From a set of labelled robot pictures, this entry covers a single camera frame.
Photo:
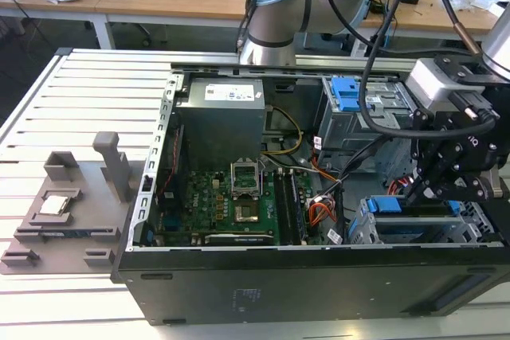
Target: white sticker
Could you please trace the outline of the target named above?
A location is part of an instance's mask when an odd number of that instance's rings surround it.
[[[205,99],[207,101],[254,101],[255,95],[252,85],[209,84],[206,86]]]
[[[342,243],[342,237],[338,235],[333,229],[329,229],[328,238],[331,239],[331,242],[333,242],[334,244]]]
[[[64,233],[41,233],[42,236],[65,236]]]
[[[365,100],[367,100],[368,103],[382,104],[381,99],[379,99],[377,96],[374,96],[374,97],[367,96]]]

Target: floor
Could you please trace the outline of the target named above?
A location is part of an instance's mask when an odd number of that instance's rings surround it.
[[[0,27],[5,25],[5,21],[5,18],[0,18]],[[24,20],[23,36],[8,33],[0,38],[0,125],[37,79],[55,51],[41,38],[34,23],[53,47],[97,48],[94,30],[86,29],[81,21]],[[152,46],[149,49],[157,50],[233,52],[237,32],[236,29],[217,27],[145,26],[151,32]],[[117,49],[146,49],[142,45],[145,36],[133,25],[116,23],[112,30]],[[320,35],[310,36],[309,45],[312,49],[303,49],[303,39],[302,33],[296,35],[294,44],[298,54],[347,55],[341,49],[340,37],[323,41]],[[394,39],[392,46],[402,45],[400,43]],[[405,41],[404,45],[410,45],[410,42]]]

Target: motherboard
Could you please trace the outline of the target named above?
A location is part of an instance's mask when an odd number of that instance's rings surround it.
[[[256,184],[256,197],[235,192]],[[159,204],[156,240],[177,247],[316,243],[320,232],[312,232],[305,213],[311,184],[299,170],[263,170],[257,181],[249,172],[191,172],[181,207]]]

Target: yellow wire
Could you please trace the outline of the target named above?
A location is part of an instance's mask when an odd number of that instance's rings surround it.
[[[277,111],[279,111],[281,114],[283,114],[285,117],[287,117],[289,119],[289,121],[296,127],[297,129],[297,133],[298,135],[300,136],[299,139],[297,140],[297,143],[296,145],[294,145],[294,147],[290,148],[290,149],[285,149],[285,150],[270,150],[270,151],[262,151],[262,154],[273,154],[273,155],[279,155],[279,154],[288,154],[288,153],[292,153],[293,151],[297,150],[300,146],[301,146],[301,143],[303,142],[303,133],[301,132],[301,129],[299,127],[299,125],[297,124],[297,122],[290,116],[289,113],[287,113],[286,111],[284,111],[283,109],[281,109],[280,107],[273,107],[273,109],[276,109]]]

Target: circuit board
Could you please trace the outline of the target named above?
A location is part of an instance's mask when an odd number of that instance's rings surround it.
[[[181,212],[162,209],[160,213],[157,234],[164,245],[200,245],[204,236],[219,233],[268,235],[273,237],[275,245],[279,245],[273,173],[264,171],[258,177],[260,197],[250,202],[250,206],[255,207],[248,211],[232,197],[229,171],[191,173]],[[235,183],[241,187],[253,186],[253,175],[238,174]],[[296,173],[296,185],[305,211],[306,198],[313,195],[308,174]]]

